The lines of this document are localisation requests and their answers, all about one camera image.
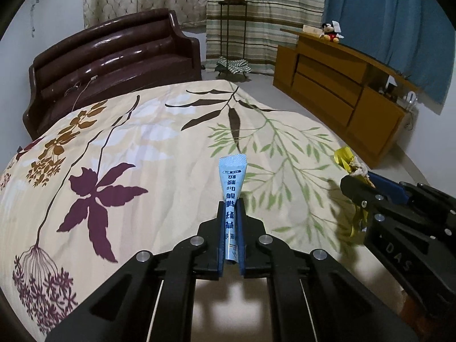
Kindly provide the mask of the striped curtain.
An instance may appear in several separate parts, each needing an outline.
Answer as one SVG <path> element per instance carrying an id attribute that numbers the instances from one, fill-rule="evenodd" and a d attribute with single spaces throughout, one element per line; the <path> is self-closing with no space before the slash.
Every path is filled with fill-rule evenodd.
<path id="1" fill-rule="evenodd" d="M 219 58 L 219 6 L 207 0 L 205 68 L 216 68 Z M 293 47 L 297 39 L 286 30 L 319 26 L 325 0 L 247 0 L 246 59 L 254 73 L 272 75 L 279 46 Z"/>

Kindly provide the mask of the wooden tv cabinet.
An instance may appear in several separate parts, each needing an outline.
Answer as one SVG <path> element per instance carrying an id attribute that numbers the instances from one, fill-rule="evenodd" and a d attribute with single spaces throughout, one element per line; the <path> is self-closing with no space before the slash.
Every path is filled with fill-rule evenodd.
<path id="1" fill-rule="evenodd" d="M 388 66 L 325 38 L 297 32 L 294 47 L 277 49 L 274 81 L 315 115 L 374 168 L 390 152 L 409 111 L 387 91 L 393 78 L 405 89 L 417 87 Z"/>

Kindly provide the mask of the dark brown leather sofa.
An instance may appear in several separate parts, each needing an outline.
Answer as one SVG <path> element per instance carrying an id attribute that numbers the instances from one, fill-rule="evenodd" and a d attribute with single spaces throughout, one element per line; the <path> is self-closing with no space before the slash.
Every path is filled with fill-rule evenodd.
<path id="1" fill-rule="evenodd" d="M 170 9 L 124 15 L 40 53 L 29 68 L 23 123 L 37 139 L 74 110 L 101 100 L 202 78 L 200 42 Z"/>

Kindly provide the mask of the blue hanging cloth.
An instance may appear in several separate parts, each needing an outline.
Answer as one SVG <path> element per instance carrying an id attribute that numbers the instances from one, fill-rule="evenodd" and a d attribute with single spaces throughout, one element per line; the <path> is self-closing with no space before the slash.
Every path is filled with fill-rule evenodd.
<path id="1" fill-rule="evenodd" d="M 444 104 L 455 63 L 455 29 L 437 0 L 325 0 L 343 44 L 392 68 Z"/>

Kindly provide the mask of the mickey mouse plush toy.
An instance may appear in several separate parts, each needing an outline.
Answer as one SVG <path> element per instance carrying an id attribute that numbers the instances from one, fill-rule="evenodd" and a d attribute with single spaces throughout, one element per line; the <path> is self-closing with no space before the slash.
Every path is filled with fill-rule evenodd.
<path id="1" fill-rule="evenodd" d="M 334 33 L 334 28 L 332 26 L 332 23 L 323 23 L 321 25 L 322 33 L 321 36 L 319 37 L 320 39 L 325 39 L 329 42 L 334 42 L 334 43 L 339 43 L 340 39 L 336 37 L 336 34 Z"/>

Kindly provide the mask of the black metal plant stand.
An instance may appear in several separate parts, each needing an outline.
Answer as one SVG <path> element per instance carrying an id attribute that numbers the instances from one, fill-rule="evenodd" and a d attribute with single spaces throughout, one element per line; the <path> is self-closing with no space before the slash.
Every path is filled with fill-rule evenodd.
<path id="1" fill-rule="evenodd" d="M 246 59 L 247 44 L 247 1 L 225 2 L 219 1 L 219 58 L 228 60 Z M 247 74 L 233 75 L 227 72 L 217 72 L 219 75 L 240 76 L 247 79 Z"/>

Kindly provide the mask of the striped cloth on stand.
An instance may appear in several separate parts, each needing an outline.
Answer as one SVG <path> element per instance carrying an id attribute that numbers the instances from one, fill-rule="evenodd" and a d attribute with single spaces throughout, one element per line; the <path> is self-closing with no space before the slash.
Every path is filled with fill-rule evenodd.
<path id="1" fill-rule="evenodd" d="M 247 74 L 251 72 L 249 63 L 244 60 L 228 60 L 226 57 L 221 56 L 216 62 L 217 72 L 227 72 L 233 75 Z"/>

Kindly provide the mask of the white card behind plush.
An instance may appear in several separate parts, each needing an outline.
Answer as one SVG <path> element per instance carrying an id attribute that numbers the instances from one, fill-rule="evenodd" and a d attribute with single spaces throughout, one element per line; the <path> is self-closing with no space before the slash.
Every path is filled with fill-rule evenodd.
<path id="1" fill-rule="evenodd" d="M 342 35 L 342 30 L 341 30 L 339 22 L 332 20 L 331 23 L 334 28 L 334 33 L 336 34 L 336 37 L 339 39 L 343 39 L 344 36 Z"/>

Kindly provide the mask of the beige tissue box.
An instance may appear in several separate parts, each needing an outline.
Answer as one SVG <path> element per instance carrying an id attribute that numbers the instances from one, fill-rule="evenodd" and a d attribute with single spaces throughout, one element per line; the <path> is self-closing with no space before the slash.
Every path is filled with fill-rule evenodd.
<path id="1" fill-rule="evenodd" d="M 302 27 L 302 32 L 307 35 L 315 36 L 315 37 L 319 38 L 321 36 L 322 29 L 319 27 L 304 25 Z"/>

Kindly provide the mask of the floral beige tablecloth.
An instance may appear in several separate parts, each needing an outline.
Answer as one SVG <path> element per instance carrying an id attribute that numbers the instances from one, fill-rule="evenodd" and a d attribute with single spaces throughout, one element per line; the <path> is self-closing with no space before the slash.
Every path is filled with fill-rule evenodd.
<path id="1" fill-rule="evenodd" d="M 75 110 L 1 174 L 1 290 L 43 341 L 137 251 L 170 250 L 215 216 L 219 160 L 243 153 L 247 213 L 291 248 L 328 251 L 388 307 L 403 291 L 355 231 L 341 142 L 225 80 L 128 93 Z"/>

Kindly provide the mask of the light blue sachet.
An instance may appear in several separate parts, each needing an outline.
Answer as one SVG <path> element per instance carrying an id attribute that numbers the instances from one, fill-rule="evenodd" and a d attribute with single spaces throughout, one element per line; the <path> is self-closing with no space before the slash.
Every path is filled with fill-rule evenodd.
<path id="1" fill-rule="evenodd" d="M 224 198 L 225 260 L 238 262 L 236 203 L 247 170 L 245 154 L 229 155 L 219 160 L 219 177 Z"/>

